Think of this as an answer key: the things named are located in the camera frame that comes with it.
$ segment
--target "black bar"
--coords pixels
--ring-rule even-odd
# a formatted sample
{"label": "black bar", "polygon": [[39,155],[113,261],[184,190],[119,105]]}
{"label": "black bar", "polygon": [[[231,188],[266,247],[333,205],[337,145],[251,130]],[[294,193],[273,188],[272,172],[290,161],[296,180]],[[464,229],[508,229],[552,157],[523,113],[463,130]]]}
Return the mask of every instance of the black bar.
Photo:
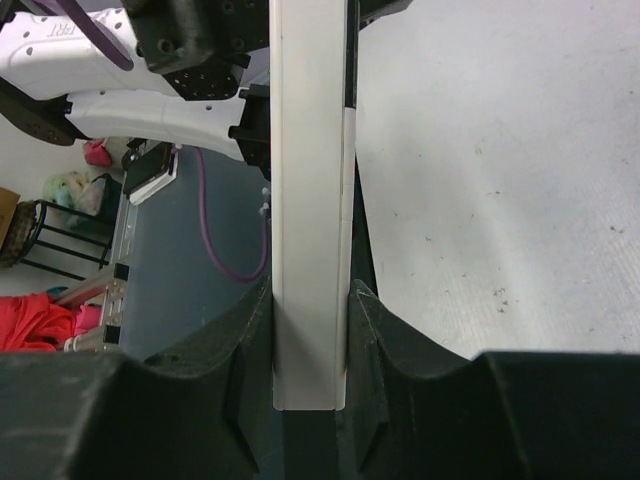
{"label": "black bar", "polygon": [[360,2],[349,0],[347,6],[347,55],[344,82],[344,106],[356,108],[358,103],[358,34],[360,31]]}
{"label": "black bar", "polygon": [[51,250],[55,250],[57,252],[66,253],[67,255],[72,255],[74,257],[82,258],[90,262],[95,262],[97,264],[102,263],[102,261],[98,257],[92,257],[91,255],[87,255],[85,253],[74,252],[73,250],[70,250],[64,247],[59,247],[58,245],[54,245],[53,243],[44,242],[42,240],[36,240],[35,244],[40,245],[41,247],[50,248]]}
{"label": "black bar", "polygon": [[103,248],[107,248],[107,249],[111,247],[111,245],[109,245],[108,243],[99,242],[98,240],[93,240],[91,238],[84,237],[84,236],[82,236],[80,234],[77,234],[77,233],[68,232],[66,230],[62,230],[61,228],[51,227],[49,225],[43,225],[42,228],[44,230],[49,230],[49,231],[54,232],[54,233],[59,233],[60,235],[64,235],[65,237],[75,238],[76,240],[87,242],[87,243],[90,243],[92,245],[97,245],[98,247],[103,247]]}
{"label": "black bar", "polygon": [[371,253],[371,241],[369,238],[369,225],[360,182],[360,171],[356,159],[356,177],[353,196],[353,245],[351,254],[351,279],[362,280],[375,293],[378,294],[376,271],[373,265]]}
{"label": "black bar", "polygon": [[335,411],[284,411],[286,480],[340,478]]}
{"label": "black bar", "polygon": [[39,268],[40,270],[45,270],[47,272],[56,273],[58,275],[62,275],[63,277],[72,278],[80,282],[82,280],[85,280],[85,278],[81,277],[80,275],[75,275],[73,273],[65,272],[64,270],[59,270],[57,268],[49,267],[48,265],[43,265],[41,263],[32,262],[31,260],[21,260],[20,263],[29,265],[30,267]]}
{"label": "black bar", "polygon": [[77,210],[73,210],[71,208],[67,208],[67,207],[63,207],[61,205],[58,205],[56,203],[51,203],[51,202],[47,202],[45,200],[38,200],[36,202],[37,204],[39,203],[41,206],[47,207],[47,208],[53,208],[54,210],[59,210],[61,212],[66,212],[70,215],[75,215],[76,217],[80,217],[80,218],[85,218],[87,220],[90,220],[92,222],[97,222],[97,223],[102,223],[103,225],[108,225],[110,227],[113,227],[113,224],[107,220],[104,220],[100,217],[96,217],[93,215],[89,215],[88,213],[84,213],[84,212],[79,212]]}

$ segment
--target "metal frame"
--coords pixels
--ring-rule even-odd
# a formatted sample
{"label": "metal frame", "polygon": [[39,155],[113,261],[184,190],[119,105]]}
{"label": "metal frame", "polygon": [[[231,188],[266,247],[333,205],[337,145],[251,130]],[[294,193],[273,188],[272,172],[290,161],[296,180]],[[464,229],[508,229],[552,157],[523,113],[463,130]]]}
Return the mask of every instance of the metal frame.
{"label": "metal frame", "polygon": [[113,263],[96,276],[54,297],[55,304],[72,309],[101,293],[105,293],[100,326],[67,340],[64,351],[101,352],[117,346],[120,339],[128,278],[129,267],[121,263]]}
{"label": "metal frame", "polygon": [[[22,251],[22,256],[20,258],[20,260],[18,260],[19,263],[22,263],[24,265],[29,265],[31,267],[34,268],[39,268],[40,270],[45,270],[47,272],[52,272],[52,273],[56,273],[58,275],[62,275],[68,278],[72,278],[73,280],[79,280],[82,281],[85,278],[80,276],[80,275],[76,275],[74,273],[71,272],[67,272],[65,270],[61,270],[59,268],[54,268],[51,267],[49,265],[45,265],[39,262],[34,262],[32,260],[28,260],[25,257],[31,252],[31,249],[35,246],[35,245],[39,245],[43,248],[48,248],[50,250],[55,250],[57,252],[60,253],[64,253],[65,255],[71,255],[73,257],[76,258],[81,258],[83,260],[87,260],[89,262],[94,262],[98,264],[98,268],[102,269],[102,267],[104,267],[105,265],[107,265],[109,262],[106,260],[107,254],[109,253],[109,250],[111,249],[111,241],[105,243],[105,242],[100,242],[98,240],[95,240],[93,238],[89,238],[86,237],[84,235],[80,235],[78,233],[74,233],[74,232],[68,232],[66,230],[62,230],[60,228],[56,228],[56,227],[52,227],[50,225],[46,224],[46,220],[47,220],[47,212],[48,209],[54,209],[54,210],[58,210],[61,212],[64,212],[68,215],[74,215],[76,217],[80,217],[80,218],[84,218],[85,220],[89,221],[89,222],[94,222],[94,223],[99,223],[102,225],[106,225],[108,227],[112,227],[111,223],[107,222],[104,219],[101,219],[99,217],[96,216],[92,216],[92,215],[88,215],[86,213],[83,212],[78,212],[76,210],[72,210],[70,208],[66,208],[60,205],[57,205],[55,203],[51,203],[51,202],[47,202],[45,200],[37,200],[34,202],[34,209],[37,209],[38,207],[40,207],[40,211],[37,214],[38,219],[36,221],[35,226],[33,227],[33,230],[29,236],[29,238],[27,239],[27,241],[25,242],[23,251]],[[85,243],[91,244],[91,245],[95,245],[98,247],[102,248],[102,254],[100,255],[100,257],[94,257],[92,255],[87,255],[85,253],[82,252],[76,252],[74,250],[71,250],[69,248],[65,248],[65,247],[61,247],[59,245],[55,245],[51,242],[45,242],[44,240],[39,240],[39,236],[42,233],[43,230],[48,230],[51,231],[53,233],[56,233],[58,235],[62,235],[65,237],[69,237],[69,238],[73,238],[75,240],[80,240],[83,241]]]}

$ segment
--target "white plastic beam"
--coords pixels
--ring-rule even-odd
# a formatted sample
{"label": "white plastic beam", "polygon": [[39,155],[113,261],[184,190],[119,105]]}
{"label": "white plastic beam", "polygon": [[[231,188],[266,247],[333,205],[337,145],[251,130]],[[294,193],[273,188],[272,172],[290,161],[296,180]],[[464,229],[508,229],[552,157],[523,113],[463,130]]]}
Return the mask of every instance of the white plastic beam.
{"label": "white plastic beam", "polygon": [[274,406],[341,409],[355,115],[347,0],[271,0]]}
{"label": "white plastic beam", "polygon": [[90,138],[139,137],[193,145],[242,160],[229,138],[238,125],[245,101],[235,96],[222,102],[187,102],[158,92],[108,90],[73,93],[67,118]]}

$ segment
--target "red fabric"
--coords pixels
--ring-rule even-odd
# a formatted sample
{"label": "red fabric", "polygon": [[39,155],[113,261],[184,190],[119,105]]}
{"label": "red fabric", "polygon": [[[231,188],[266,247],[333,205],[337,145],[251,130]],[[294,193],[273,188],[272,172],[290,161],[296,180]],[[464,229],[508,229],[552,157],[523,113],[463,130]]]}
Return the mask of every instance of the red fabric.
{"label": "red fabric", "polygon": [[0,350],[50,351],[73,335],[75,320],[49,295],[0,297]]}

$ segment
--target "screw hole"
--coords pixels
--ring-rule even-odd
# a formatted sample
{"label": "screw hole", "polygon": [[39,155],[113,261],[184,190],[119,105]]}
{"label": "screw hole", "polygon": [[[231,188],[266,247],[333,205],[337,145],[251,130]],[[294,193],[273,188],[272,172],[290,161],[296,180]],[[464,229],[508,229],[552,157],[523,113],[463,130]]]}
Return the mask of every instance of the screw hole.
{"label": "screw hole", "polygon": [[227,15],[231,15],[235,11],[235,7],[230,0],[227,0],[226,2],[222,2],[222,11]]}
{"label": "screw hole", "polygon": [[231,40],[231,47],[233,47],[233,49],[237,51],[244,50],[244,40],[242,40],[240,37],[234,38],[233,40]]}
{"label": "screw hole", "polygon": [[169,54],[175,51],[176,47],[171,40],[163,38],[158,42],[158,50],[162,53]]}

